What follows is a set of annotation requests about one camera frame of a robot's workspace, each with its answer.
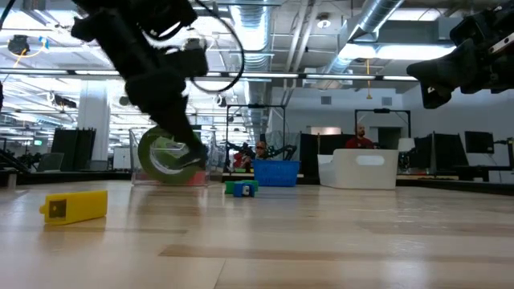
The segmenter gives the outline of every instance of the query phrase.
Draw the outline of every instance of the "blue basket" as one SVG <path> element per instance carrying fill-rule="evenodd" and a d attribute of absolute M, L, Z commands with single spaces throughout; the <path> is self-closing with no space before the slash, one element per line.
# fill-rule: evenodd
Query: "blue basket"
<path fill-rule="evenodd" d="M 260 186 L 296 186 L 299 169 L 299 161 L 254 160 L 255 180 L 259 181 Z"/>

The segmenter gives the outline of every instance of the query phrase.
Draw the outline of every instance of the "green tape roll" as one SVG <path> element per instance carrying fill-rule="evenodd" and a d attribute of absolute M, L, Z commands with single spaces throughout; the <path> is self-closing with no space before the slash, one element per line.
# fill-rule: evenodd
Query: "green tape roll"
<path fill-rule="evenodd" d="M 173 136 L 158 126 L 145 132 L 137 147 L 141 168 L 151 178 L 171 185 L 184 185 L 202 171 L 198 166 L 171 169 L 183 153 L 184 150 L 179 149 L 179 144 L 173 141 Z"/>

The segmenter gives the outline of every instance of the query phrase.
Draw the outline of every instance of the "hardwood floor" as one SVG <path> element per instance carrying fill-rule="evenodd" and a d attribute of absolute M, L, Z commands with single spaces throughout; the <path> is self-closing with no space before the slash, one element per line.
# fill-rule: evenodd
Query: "hardwood floor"
<path fill-rule="evenodd" d="M 45 226 L 48 193 L 106 218 Z M 98 181 L 0 192 L 0 288 L 514 288 L 514 198 L 435 189 L 208 189 Z"/>

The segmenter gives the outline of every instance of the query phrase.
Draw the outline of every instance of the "white pillar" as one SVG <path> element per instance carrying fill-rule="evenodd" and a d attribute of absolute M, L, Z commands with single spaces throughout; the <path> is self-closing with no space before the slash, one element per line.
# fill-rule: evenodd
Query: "white pillar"
<path fill-rule="evenodd" d="M 91 159 L 106 161 L 109 147 L 111 106 L 107 81 L 82 81 L 79 102 L 78 128 L 95 128 L 95 145 Z"/>

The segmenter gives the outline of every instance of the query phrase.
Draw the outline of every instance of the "yellow toy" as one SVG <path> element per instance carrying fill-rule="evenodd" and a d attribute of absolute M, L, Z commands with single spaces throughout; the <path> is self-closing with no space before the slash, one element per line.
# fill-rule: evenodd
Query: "yellow toy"
<path fill-rule="evenodd" d="M 45 222 L 51 225 L 102 218 L 107 213 L 107 191 L 47 195 L 45 205 L 39 207 L 39 212 L 45 215 Z"/>

